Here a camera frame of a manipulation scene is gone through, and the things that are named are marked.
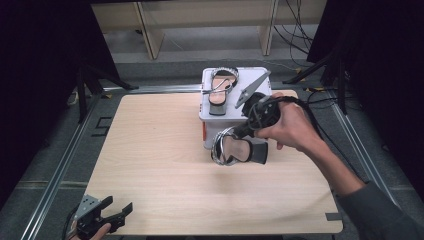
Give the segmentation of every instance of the person's hand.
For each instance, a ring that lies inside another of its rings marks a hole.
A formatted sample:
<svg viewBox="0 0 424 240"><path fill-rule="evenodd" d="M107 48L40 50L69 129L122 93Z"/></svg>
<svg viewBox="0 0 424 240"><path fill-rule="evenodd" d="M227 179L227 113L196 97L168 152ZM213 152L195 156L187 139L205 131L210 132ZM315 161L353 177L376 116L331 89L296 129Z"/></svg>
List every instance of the person's hand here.
<svg viewBox="0 0 424 240"><path fill-rule="evenodd" d="M103 225L97 233L91 238L91 240L101 240L110 230L110 223L106 223ZM78 236L72 237L70 240L81 240Z"/></svg>
<svg viewBox="0 0 424 240"><path fill-rule="evenodd" d="M281 92L272 95L273 98L283 96ZM287 145L302 152L314 141L321 140L301 107L295 103L286 102L280 102L278 105L281 113L278 122L270 127L256 131L256 137L276 140L278 150Z"/></svg>

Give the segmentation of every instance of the black cable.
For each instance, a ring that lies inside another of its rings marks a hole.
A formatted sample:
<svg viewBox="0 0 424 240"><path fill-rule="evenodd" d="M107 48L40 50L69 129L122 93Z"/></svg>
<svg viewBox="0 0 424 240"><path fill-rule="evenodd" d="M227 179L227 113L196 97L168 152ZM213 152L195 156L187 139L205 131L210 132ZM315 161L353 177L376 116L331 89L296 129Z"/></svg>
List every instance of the black cable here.
<svg viewBox="0 0 424 240"><path fill-rule="evenodd" d="M310 101L312 96L320 91L316 91L311 93L308 96L308 99L306 101L306 103L308 105L310 104L314 104L314 103L319 103L319 102L324 102L324 101L329 101L329 100L337 100L337 98L325 98L325 99L320 99L320 100L316 100L316 101ZM342 155L342 157L345 159L346 163L349 165L350 169L355 173L355 175L361 179L362 181L364 181L361 176L359 175L359 173L357 172L357 170L355 169L355 167L353 166L353 164L351 163L350 159L346 156L346 154L339 148L339 146L333 141L333 139L327 134L327 132L324 130L324 128L317 122L318 127L320 128L320 130L322 131L322 133L324 133L324 135L327 137L327 139L331 142L331 144L337 149L337 151L340 153L340 155Z"/></svg>
<svg viewBox="0 0 424 240"><path fill-rule="evenodd" d="M382 143L381 144L381 149L383 149L383 151L386 151L386 152L390 153L389 146L387 146L386 143Z"/></svg>
<svg viewBox="0 0 424 240"><path fill-rule="evenodd" d="M304 37L304 36L299 36L299 35L296 35L296 34L293 34L293 33L291 33L291 32L289 32L289 30L287 30L286 29L286 27L284 27L284 25L281 25L281 27L283 28L283 30L286 32L286 33L288 33L288 34L290 34L291 36L293 36L293 37L297 37L297 38L301 38L301 39L304 39L304 38L307 38L307 39L309 39L309 40L314 40L314 39L312 39L312 38L310 38L310 37Z"/></svg>
<svg viewBox="0 0 424 240"><path fill-rule="evenodd" d="M71 212L69 212L68 216L66 217L65 225L63 226L63 230L62 230L62 239L63 240L68 240L68 239L66 239L66 230L68 230L69 222L71 221L72 216L77 212L78 207L79 207L79 204L77 206L75 206L71 210Z"/></svg>
<svg viewBox="0 0 424 240"><path fill-rule="evenodd" d="M336 103L335 103L335 102L331 102L330 104L328 104L328 105L326 105L326 106L320 106L320 107L316 107L316 106L314 106L314 107L310 107L310 108L311 108L311 109L314 109L314 110L326 109L326 108L329 108L329 107L333 106L334 104L336 104Z"/></svg>
<svg viewBox="0 0 424 240"><path fill-rule="evenodd" d="M305 53L305 54L308 54L308 52L307 51L305 51L305 50L303 50L302 48L300 48L299 46L296 46L294 43L292 43L292 42L290 42L289 40L287 40L287 38L285 38L279 31L278 31L278 29L277 29L277 27L276 26L274 26L274 29L275 29L275 31L278 33L278 35L280 35L280 37L284 40L284 42L286 42L290 47L294 47L294 48L296 48L297 50L299 50L299 51L301 51L301 52L303 52L303 53Z"/></svg>
<svg viewBox="0 0 424 240"><path fill-rule="evenodd" d="M356 107L352 107L346 104L346 107L348 107L349 109L355 110L355 111L364 111L361 107L356 108Z"/></svg>
<svg viewBox="0 0 424 240"><path fill-rule="evenodd" d="M318 123L318 127L321 129L322 133L327 137L327 139L333 144L333 146L337 149L337 151L342 155L342 157L346 160L346 163L349 165L350 169L355 173L355 175L364 182L359 173L356 171L355 167L351 163L350 159L347 158L346 154L339 148L339 146L333 141L333 139L327 134L327 132L322 128L322 126Z"/></svg>
<svg viewBox="0 0 424 240"><path fill-rule="evenodd" d="M295 63L295 64L297 64L297 65L299 65L299 66L301 66L301 67L306 67L306 68L309 68L309 67L311 67L311 66L307 66L307 65L304 65L304 64L301 64L301 63L298 63L298 62L296 62L296 60L294 60L294 58L293 58L293 53L292 53L292 46L293 46L293 36L292 36L292 39L291 39L291 41L290 41L290 58L291 58L291 60Z"/></svg>
<svg viewBox="0 0 424 240"><path fill-rule="evenodd" d="M259 130L261 128L263 128L264 126L262 125L261 119L259 117L259 115L256 112L256 109L259 109L259 104L262 105L272 105L272 104L278 104L279 102L288 102L288 103L296 103L297 105L299 105L301 108L303 108L303 110L305 110L305 112L308 114L309 120L311 122L312 127L315 129L315 131L317 132L318 136L320 136L321 139L323 139L319 128L318 128L318 121L316 120L312 110L309 108L309 105L306 104L305 102L303 102L302 100L295 98L295 97L291 97L291 96L284 96L284 97L277 97L277 98L272 98L270 100L267 100L264 103L260 103L257 102L255 104L252 105L252 107L249 110L249 114L247 116L248 119L256 119L255 122L257 122L259 124L258 128L253 128L250 124L250 121L248 122L248 126L251 130L256 131Z"/></svg>
<svg viewBox="0 0 424 240"><path fill-rule="evenodd" d="M287 3L287 6L289 7L290 11L292 12L292 15L293 15L294 19L296 20L296 25L295 25L294 32L296 31L296 28L299 28L299 30L302 33L302 35L305 36L306 38L309 38L308 35L305 33L305 31L302 28L302 23L301 23L301 19L300 19L300 7L302 5L302 1L297 0L297 16L296 16L296 13L294 12L294 10L291 7L291 5L290 5L290 3L289 3L288 0L286 0L286 3Z"/></svg>

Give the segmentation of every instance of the sandal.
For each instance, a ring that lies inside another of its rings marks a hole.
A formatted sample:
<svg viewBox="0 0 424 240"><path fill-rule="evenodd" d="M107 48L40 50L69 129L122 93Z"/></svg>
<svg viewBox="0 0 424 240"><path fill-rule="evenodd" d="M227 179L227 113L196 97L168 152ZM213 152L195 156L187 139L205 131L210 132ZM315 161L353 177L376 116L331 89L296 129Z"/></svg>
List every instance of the sandal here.
<svg viewBox="0 0 424 240"><path fill-rule="evenodd" d="M227 94L237 85L238 78L237 68L219 67L212 71L211 90L203 91L203 94L209 94L210 115L225 115Z"/></svg>
<svg viewBox="0 0 424 240"><path fill-rule="evenodd" d="M223 166L249 161L265 164L268 143L254 144L246 139L239 139L232 130L233 127L227 128L215 136L211 151L212 160Z"/></svg>

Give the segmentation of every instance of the wire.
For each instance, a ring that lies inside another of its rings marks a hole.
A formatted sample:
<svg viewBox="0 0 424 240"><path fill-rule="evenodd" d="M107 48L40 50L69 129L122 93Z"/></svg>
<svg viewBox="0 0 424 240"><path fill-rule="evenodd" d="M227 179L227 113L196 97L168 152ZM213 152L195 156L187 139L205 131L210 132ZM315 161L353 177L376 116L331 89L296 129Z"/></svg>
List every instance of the wire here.
<svg viewBox="0 0 424 240"><path fill-rule="evenodd" d="M270 61L265 61L265 60L261 60L261 59L257 59L257 58L240 58L240 59L238 59L238 58L221 58L221 59L212 59L212 58L196 58L195 57L195 58L190 58L190 59L191 60L207 60L207 61L259 61L259 62L263 62L263 63L270 64L270 65L282 66L282 67L285 67L285 68L287 68L289 70L293 70L293 71L296 71L297 70L296 68L289 67L289 66L287 66L285 64L282 64L282 63L273 63L273 62L270 62Z"/></svg>
<svg viewBox="0 0 424 240"><path fill-rule="evenodd" d="M319 103L319 102L324 102L324 101L330 101L330 100L337 100L338 98L325 98L325 99L320 99L320 100L316 100L316 101L311 101L311 98L314 94L316 94L317 92L322 92L320 90L311 93L308 96L308 99L306 101L306 104L310 105L310 104L315 104L315 103ZM327 132L324 130L324 128L318 123L317 121L317 125L319 127L319 129L321 130L321 132L327 137L327 139L331 142L331 144L337 149L337 151L340 153L340 155L342 155L342 157L345 159L346 163L349 165L350 169L355 173L355 175L361 179L362 181L364 181L362 179L362 177L359 175L358 171L356 170L356 168L353 166L352 162L350 161L350 159L346 156L346 154L340 149L340 147L333 141L333 139L327 134Z"/></svg>
<svg viewBox="0 0 424 240"><path fill-rule="evenodd" d="M308 54L308 52L307 51L305 51L305 50L303 50L302 48L300 48L300 47L298 47L298 46L296 46L294 43L293 43L293 41L289 41L289 40L287 40L279 31L278 31L278 29L277 29L277 27L276 26L274 26L274 29L275 29L275 31L278 33L278 35L280 35L280 37L290 46L290 47L294 47L294 48L296 48L297 50L299 50L299 51L301 51L301 52L303 52L303 53L305 53L305 54Z"/></svg>
<svg viewBox="0 0 424 240"><path fill-rule="evenodd" d="M328 105L326 105L326 106L321 106L321 107L316 107L316 106L314 106L314 107L310 107L311 109L326 109L326 108L329 108L329 107L331 107L331 106L333 106L335 104L335 102L333 101L333 102L331 102L330 104L328 104Z"/></svg>
<svg viewBox="0 0 424 240"><path fill-rule="evenodd" d="M302 33L302 36L304 36L306 39L311 39L311 38L310 38L310 37L309 37L309 36L305 33L305 31L304 31L304 30L303 30L303 28L302 28L302 23L301 23L301 18L300 18L300 9L301 9L301 6L302 6L302 1L301 1L301 0L297 0L297 1L296 1L296 4L297 4L297 16L296 16L296 14L294 13L294 10L293 10L293 8L291 7L291 5L290 5L290 3L289 3L289 1L288 1L288 0L286 0L286 3L287 3L287 6L289 7L290 11L292 12L292 15L293 15L294 19L296 20L296 25L295 25L295 29L294 29L293 35L295 35L296 28L299 28L300 32Z"/></svg>
<svg viewBox="0 0 424 240"><path fill-rule="evenodd" d="M301 18L300 18L300 6L302 5L302 1L297 1L297 19L298 19L298 22L299 22L299 30L301 31L301 33L303 34L303 35L306 35L306 33L305 33L305 31L303 30L303 28L302 28L302 22L301 22ZM308 46L308 44L306 43L306 38L303 38L303 42L305 43L305 46L306 46L306 48L308 49L308 51L309 51L309 46Z"/></svg>
<svg viewBox="0 0 424 240"><path fill-rule="evenodd" d="M182 48L180 45L178 45L172 38L168 38L169 41L171 41L176 47L178 47L181 51L185 51L184 48Z"/></svg>
<svg viewBox="0 0 424 240"><path fill-rule="evenodd" d="M306 36L306 37L304 37L304 36L299 36L299 35L296 35L296 34L293 34L292 32L289 32L289 30L287 30L286 29L286 27L284 27L284 25L281 25L281 27L283 28L283 30L286 32L286 33L288 33L288 34L290 34L290 35L292 35L293 37L297 37L297 38L302 38L302 39L309 39L309 40L311 40L311 41L313 41L314 39L312 39L312 38L310 38L310 37L308 37L308 36Z"/></svg>
<svg viewBox="0 0 424 240"><path fill-rule="evenodd" d="M389 146L387 146L386 143L381 144L381 149L383 149L383 151L390 153Z"/></svg>
<svg viewBox="0 0 424 240"><path fill-rule="evenodd" d="M309 108L309 105L306 104L305 102L303 102L302 100L295 98L295 97L291 97L291 96L283 96L283 97L277 97L277 98L272 98L269 100L266 100L265 102L256 102L254 104L252 104L252 107L249 109L249 113L247 115L247 119L249 119L247 121L248 127L250 130L256 131L259 130L261 128L264 127L264 124L262 123L262 114L258 114L257 110L261 109L261 110L265 110L265 114L268 114L268 109L263 109L263 106L271 106L273 104L278 104L279 102L288 102L288 103L296 103L297 105L299 105L300 107L302 107L303 110L305 110L305 112L308 114L309 116L309 120L312 124L312 127L315 129L315 131L317 132L317 134L322 138L322 135L318 129L318 122L312 112L312 110ZM259 126L258 127L253 127L251 124L251 121L254 123L257 123Z"/></svg>

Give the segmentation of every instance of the wooden table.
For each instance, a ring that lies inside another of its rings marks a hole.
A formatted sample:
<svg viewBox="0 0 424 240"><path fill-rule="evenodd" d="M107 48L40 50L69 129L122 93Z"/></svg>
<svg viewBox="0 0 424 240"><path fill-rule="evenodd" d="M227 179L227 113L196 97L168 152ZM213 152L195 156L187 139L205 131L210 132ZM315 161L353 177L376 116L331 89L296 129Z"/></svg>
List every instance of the wooden table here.
<svg viewBox="0 0 424 240"><path fill-rule="evenodd" d="M328 183L304 154L269 141L266 165L218 166L203 148L199 93L122 98L86 193L133 202L122 235L337 233Z"/></svg>

